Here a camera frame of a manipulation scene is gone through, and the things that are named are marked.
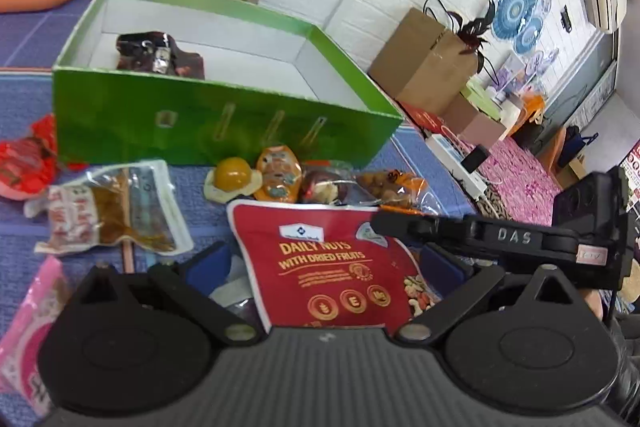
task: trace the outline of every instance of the grey ribbed surface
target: grey ribbed surface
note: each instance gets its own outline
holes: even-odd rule
[[[496,411],[463,394],[435,357],[382,330],[274,328],[225,351],[189,396],[152,413],[90,419],[57,411],[45,427],[620,426],[599,408],[558,419]]]

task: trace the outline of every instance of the green container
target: green container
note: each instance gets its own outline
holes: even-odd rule
[[[119,34],[160,30],[204,58],[206,81],[118,71]],[[301,160],[366,165],[402,121],[317,26],[238,0],[94,0],[53,67],[64,161],[255,162],[286,144]]]

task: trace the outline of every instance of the white power strip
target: white power strip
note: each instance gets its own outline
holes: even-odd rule
[[[463,157],[452,146],[442,134],[432,134],[426,141],[427,146],[434,153],[440,163],[451,173],[453,178],[464,188],[465,192],[474,200],[478,201],[484,196],[486,183],[477,172],[466,172],[465,168],[460,165]]]

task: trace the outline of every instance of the pink snack package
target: pink snack package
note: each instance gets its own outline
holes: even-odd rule
[[[38,373],[38,351],[67,296],[62,263],[47,257],[0,340],[0,393],[17,391],[39,416],[49,411],[50,399]]]

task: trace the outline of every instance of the gold circle icon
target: gold circle icon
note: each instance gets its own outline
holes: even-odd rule
[[[321,321],[332,321],[338,316],[338,304],[329,295],[314,295],[306,304],[306,309]]]
[[[364,313],[367,309],[367,299],[356,290],[345,290],[340,294],[340,303],[351,313]]]
[[[377,284],[372,284],[367,288],[367,297],[369,297],[373,304],[377,304],[383,308],[391,304],[391,295],[389,295],[389,292]]]
[[[349,273],[360,281],[370,281],[373,279],[371,270],[365,264],[351,263],[349,265]]]

